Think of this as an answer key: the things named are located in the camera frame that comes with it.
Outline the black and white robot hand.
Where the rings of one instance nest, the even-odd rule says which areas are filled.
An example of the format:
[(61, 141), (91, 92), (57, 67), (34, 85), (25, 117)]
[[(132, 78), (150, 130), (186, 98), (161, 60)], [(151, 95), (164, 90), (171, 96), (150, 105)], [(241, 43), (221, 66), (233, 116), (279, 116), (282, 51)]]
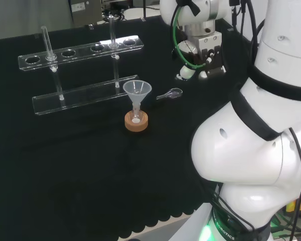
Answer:
[(176, 79), (187, 81), (198, 77), (199, 80), (206, 80), (226, 73), (221, 45), (222, 34), (220, 32), (206, 36), (189, 36), (187, 40), (181, 41), (178, 47), (183, 57), (189, 63), (203, 65), (203, 67), (193, 70), (185, 64), (176, 74)]

